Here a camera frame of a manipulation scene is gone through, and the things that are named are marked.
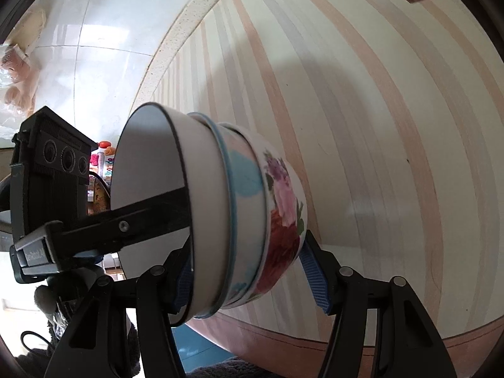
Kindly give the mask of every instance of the bowl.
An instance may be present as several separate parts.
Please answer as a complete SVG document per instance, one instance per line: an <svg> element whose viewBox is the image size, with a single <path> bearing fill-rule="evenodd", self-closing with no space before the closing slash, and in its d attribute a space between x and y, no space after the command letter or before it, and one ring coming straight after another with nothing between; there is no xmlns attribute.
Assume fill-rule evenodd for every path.
<svg viewBox="0 0 504 378"><path fill-rule="evenodd" d="M220 296L229 257L229 195L225 166L212 131L194 118L157 103L131 115L117 145L111 208L186 186L191 207L192 299L187 320L208 314ZM163 264L189 229L127 246L119 252L126 277Z"/></svg>
<svg viewBox="0 0 504 378"><path fill-rule="evenodd" d="M294 169L261 135L230 123L219 125L241 134L249 143L267 195L264 253L250 289L224 307L234 308L270 291L298 257L306 236L306 196Z"/></svg>
<svg viewBox="0 0 504 378"><path fill-rule="evenodd" d="M237 132L215 124L203 114L190 114L211 127L220 144L233 195L231 212L235 258L229 271L228 289L216 303L216 310L239 300L250 289L263 256L266 238L266 194L258 160L246 139Z"/></svg>

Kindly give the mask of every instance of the ribbed blue pad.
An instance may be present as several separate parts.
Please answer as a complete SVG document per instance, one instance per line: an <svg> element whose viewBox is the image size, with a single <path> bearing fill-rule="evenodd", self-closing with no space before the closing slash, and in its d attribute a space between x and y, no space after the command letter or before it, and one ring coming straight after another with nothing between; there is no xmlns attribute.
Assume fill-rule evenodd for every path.
<svg viewBox="0 0 504 378"><path fill-rule="evenodd" d="M304 274L306 274L308 284L312 289L312 294L315 302L322 310L324 310L324 313L327 314L327 312L329 311L329 292L327 280L322 273L317 260L315 260L312 249L310 249L308 244L304 244L303 248L301 249L301 253L299 254L299 259L301 260L301 264L303 265Z"/></svg>
<svg viewBox="0 0 504 378"><path fill-rule="evenodd" d="M177 296L175 298L175 307L180 309L189 302L189 295L191 294L192 286L192 272L191 272L191 258L188 257L177 280Z"/></svg>

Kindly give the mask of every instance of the blue tile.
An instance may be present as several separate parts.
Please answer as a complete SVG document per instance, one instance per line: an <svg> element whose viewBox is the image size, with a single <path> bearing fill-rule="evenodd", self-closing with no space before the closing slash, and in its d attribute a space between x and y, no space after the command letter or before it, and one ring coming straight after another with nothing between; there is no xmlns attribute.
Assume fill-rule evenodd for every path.
<svg viewBox="0 0 504 378"><path fill-rule="evenodd" d="M229 359L231 357L234 357L234 355L230 352L227 352L226 350L223 350L217 345L214 345L212 348L209 348L206 351L186 358L182 361L182 365L184 367L184 370L186 372L189 372L200 366L217 364L218 362L225 361L226 359Z"/></svg>
<svg viewBox="0 0 504 378"><path fill-rule="evenodd" d="M177 328L172 328L171 331L175 339L178 355L182 360L197 355L214 346L208 339L185 324Z"/></svg>

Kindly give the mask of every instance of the plastic bag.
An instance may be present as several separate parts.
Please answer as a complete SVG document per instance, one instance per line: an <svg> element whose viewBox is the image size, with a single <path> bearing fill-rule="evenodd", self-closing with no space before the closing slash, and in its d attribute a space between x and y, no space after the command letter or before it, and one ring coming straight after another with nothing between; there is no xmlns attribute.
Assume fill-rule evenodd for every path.
<svg viewBox="0 0 504 378"><path fill-rule="evenodd" d="M0 137L12 139L33 113L40 72L18 46L0 46Z"/></svg>

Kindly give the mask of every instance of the cable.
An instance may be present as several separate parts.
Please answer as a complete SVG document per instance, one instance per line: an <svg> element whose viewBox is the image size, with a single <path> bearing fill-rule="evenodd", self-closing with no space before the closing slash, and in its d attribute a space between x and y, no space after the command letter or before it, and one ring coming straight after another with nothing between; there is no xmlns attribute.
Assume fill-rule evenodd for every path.
<svg viewBox="0 0 504 378"><path fill-rule="evenodd" d="M21 344L23 345L23 347L26 348L26 350L34 355L38 355L40 357L43 357L43 358L48 358L50 359L51 357L49 357L48 355L45 355L45 354L41 354L39 352L36 352L36 351L33 351L33 349L29 348L26 344L25 344L25 337L27 335L34 335L35 337L39 337L43 342L45 342L47 344L47 347L50 348L52 350L52 352L54 352L54 346L49 342L47 341L44 337L42 337L40 334L37 334L33 331L23 331L21 333L21 337L20 337L20 340L21 340Z"/></svg>
<svg viewBox="0 0 504 378"><path fill-rule="evenodd" d="M97 174L96 172L93 172L92 170L89 171L89 174L91 176L94 176L96 179L98 179L98 181L100 182L102 187L105 189L105 193L107 194L108 198L110 199L110 189L108 188L108 185L105 183L103 178L99 174Z"/></svg>

